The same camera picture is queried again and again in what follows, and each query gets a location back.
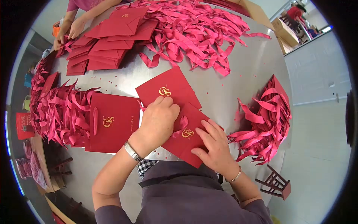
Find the left hand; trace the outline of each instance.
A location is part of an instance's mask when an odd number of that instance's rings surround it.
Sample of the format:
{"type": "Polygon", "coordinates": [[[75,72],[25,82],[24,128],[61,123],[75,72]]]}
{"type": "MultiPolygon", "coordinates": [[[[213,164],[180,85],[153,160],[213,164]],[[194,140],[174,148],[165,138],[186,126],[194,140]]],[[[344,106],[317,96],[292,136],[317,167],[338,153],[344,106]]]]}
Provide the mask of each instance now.
{"type": "Polygon", "coordinates": [[[84,25],[86,24],[87,20],[84,19],[82,16],[77,18],[71,25],[71,29],[68,35],[69,39],[75,39],[80,35],[83,31],[84,25]]]}

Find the wristwatch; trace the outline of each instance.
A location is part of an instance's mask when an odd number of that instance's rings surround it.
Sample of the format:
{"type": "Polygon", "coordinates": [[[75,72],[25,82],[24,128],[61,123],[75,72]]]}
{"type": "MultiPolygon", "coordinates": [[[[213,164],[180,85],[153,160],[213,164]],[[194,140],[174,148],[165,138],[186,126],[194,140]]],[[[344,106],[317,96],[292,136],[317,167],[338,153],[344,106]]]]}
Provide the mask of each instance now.
{"type": "Polygon", "coordinates": [[[127,151],[127,153],[136,161],[140,162],[140,161],[144,160],[132,149],[132,147],[129,145],[128,141],[126,141],[126,143],[124,143],[124,148],[127,151]]]}

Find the orange bag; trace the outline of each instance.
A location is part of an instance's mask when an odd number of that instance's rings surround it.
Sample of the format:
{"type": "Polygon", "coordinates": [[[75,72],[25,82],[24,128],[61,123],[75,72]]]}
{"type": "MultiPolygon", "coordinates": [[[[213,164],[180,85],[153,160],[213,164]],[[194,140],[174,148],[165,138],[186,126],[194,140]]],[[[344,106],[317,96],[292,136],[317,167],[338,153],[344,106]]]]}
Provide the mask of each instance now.
{"type": "Polygon", "coordinates": [[[60,32],[60,21],[52,25],[52,35],[54,37],[57,37],[58,32],[60,32]]]}

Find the silver bangle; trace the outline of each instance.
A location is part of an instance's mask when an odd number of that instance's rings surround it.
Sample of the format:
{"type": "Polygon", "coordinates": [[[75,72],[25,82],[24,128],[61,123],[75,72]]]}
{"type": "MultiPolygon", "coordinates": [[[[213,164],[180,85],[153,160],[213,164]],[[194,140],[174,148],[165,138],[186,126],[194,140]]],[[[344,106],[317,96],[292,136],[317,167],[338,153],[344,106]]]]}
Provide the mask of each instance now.
{"type": "Polygon", "coordinates": [[[132,147],[129,145],[128,141],[124,143],[124,149],[127,151],[127,153],[133,158],[135,159],[137,162],[140,162],[142,160],[144,160],[142,157],[140,157],[133,149],[132,147]]]}
{"type": "Polygon", "coordinates": [[[226,182],[228,182],[228,183],[233,182],[233,181],[235,181],[235,180],[240,176],[242,169],[241,169],[241,166],[240,166],[240,165],[239,165],[239,167],[240,167],[240,172],[239,172],[239,174],[238,174],[234,179],[232,179],[232,180],[230,180],[230,181],[228,181],[227,179],[225,179],[226,182]]]}

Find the pink shirt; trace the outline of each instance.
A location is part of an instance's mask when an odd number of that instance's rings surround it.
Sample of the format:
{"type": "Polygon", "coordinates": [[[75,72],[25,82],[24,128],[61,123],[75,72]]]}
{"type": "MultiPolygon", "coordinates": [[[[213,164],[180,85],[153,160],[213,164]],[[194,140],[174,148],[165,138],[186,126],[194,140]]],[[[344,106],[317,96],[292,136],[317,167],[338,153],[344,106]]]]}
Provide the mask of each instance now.
{"type": "MultiPolygon", "coordinates": [[[[69,0],[67,12],[77,10],[77,9],[83,9],[84,11],[89,11],[91,8],[95,7],[99,3],[103,2],[104,0],[69,0]]],[[[122,0],[121,4],[125,4],[131,2],[130,0],[122,0]]]]}

